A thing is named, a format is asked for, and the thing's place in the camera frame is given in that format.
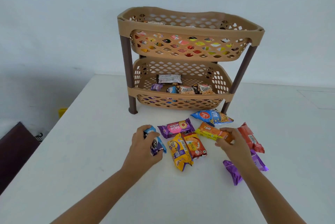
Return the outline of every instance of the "hand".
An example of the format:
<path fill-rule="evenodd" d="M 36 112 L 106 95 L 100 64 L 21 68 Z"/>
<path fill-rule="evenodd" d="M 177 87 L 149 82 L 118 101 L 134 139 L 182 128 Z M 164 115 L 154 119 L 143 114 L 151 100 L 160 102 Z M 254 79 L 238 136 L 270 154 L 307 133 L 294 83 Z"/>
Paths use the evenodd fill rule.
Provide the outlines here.
<path fill-rule="evenodd" d="M 163 158 L 163 151 L 160 150 L 155 156 L 151 155 L 151 144 L 155 137 L 160 134 L 150 132 L 144 139 L 143 131 L 149 129 L 151 125 L 142 125 L 133 134 L 129 153 L 122 165 L 121 171 L 139 180 L 154 164 Z"/>
<path fill-rule="evenodd" d="M 237 169 L 242 171 L 256 167 L 251 158 L 250 149 L 239 130 L 236 128 L 220 128 L 220 130 L 231 133 L 235 143 L 229 144 L 223 138 L 218 138 L 215 146 L 219 146 L 224 150 Z"/>

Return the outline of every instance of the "dark brown pole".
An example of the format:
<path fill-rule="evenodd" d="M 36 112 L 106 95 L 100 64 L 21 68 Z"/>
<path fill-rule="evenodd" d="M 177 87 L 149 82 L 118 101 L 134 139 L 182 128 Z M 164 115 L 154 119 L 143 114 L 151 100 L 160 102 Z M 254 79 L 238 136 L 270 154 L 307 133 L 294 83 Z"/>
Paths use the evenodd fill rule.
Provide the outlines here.
<path fill-rule="evenodd" d="M 124 36 L 120 36 L 120 39 L 121 39 L 123 63 L 125 65 L 127 86 L 133 88 L 135 86 L 135 83 L 134 83 L 134 72 L 133 72 L 133 60 L 131 57 L 130 39 Z M 137 114 L 138 112 L 136 110 L 136 98 L 129 95 L 128 97 L 129 97 L 128 111 L 133 115 Z"/>
<path fill-rule="evenodd" d="M 249 46 L 249 48 L 248 48 L 248 50 L 247 50 L 247 52 L 244 56 L 244 59 L 243 59 L 241 65 L 240 65 L 240 68 L 239 68 L 239 70 L 236 74 L 234 82 L 232 83 L 232 87 L 229 90 L 229 93 L 235 93 L 236 92 L 237 87 L 241 83 L 243 75 L 244 75 L 245 71 L 247 70 L 248 65 L 249 65 L 256 49 L 257 49 L 257 46 Z M 229 105 L 230 105 L 230 102 L 225 102 L 224 106 L 222 107 L 221 112 L 224 113 L 224 114 L 227 114 L 227 109 L 228 109 Z"/>

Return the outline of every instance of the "upper basket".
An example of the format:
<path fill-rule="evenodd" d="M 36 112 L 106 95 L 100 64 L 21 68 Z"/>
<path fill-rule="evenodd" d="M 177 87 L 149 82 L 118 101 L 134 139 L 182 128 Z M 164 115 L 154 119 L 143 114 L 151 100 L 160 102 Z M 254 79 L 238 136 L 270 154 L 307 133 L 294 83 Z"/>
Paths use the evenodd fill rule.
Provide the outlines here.
<path fill-rule="evenodd" d="M 249 43 L 258 46 L 264 34 L 261 26 L 236 15 L 158 7 L 129 8 L 118 15 L 118 25 L 137 54 L 188 61 L 234 61 Z"/>

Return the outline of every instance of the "person's left hand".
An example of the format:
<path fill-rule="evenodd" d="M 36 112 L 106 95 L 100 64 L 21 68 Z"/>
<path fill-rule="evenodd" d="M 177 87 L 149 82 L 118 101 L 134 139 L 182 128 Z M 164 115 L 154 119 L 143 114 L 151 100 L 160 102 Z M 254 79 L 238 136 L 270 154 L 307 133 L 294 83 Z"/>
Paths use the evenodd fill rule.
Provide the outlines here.
<path fill-rule="evenodd" d="M 150 127 L 151 125 L 142 125 L 137 129 L 136 133 L 133 134 L 129 153 L 120 170 L 137 180 L 163 158 L 162 150 L 155 156 L 151 155 L 150 150 L 153 139 L 160 134 L 157 132 L 150 132 L 144 139 L 143 131 Z"/>

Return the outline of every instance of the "red biscuit packet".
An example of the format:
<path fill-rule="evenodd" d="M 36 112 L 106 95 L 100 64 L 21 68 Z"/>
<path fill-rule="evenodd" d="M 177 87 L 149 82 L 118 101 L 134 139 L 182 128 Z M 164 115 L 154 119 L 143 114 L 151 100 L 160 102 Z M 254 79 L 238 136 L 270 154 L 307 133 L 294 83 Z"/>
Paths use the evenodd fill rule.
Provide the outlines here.
<path fill-rule="evenodd" d="M 256 152 L 259 152 L 259 153 L 265 153 L 264 148 L 262 147 L 261 144 L 258 143 L 251 129 L 248 127 L 248 125 L 245 122 L 243 123 L 241 127 L 238 127 L 237 129 L 239 130 L 239 132 L 242 134 L 242 137 L 247 142 L 249 149 L 254 149 Z"/>
<path fill-rule="evenodd" d="M 182 137 L 186 142 L 187 148 L 190 151 L 192 159 L 198 159 L 201 156 L 206 156 L 207 151 L 195 132 L 182 133 Z"/>

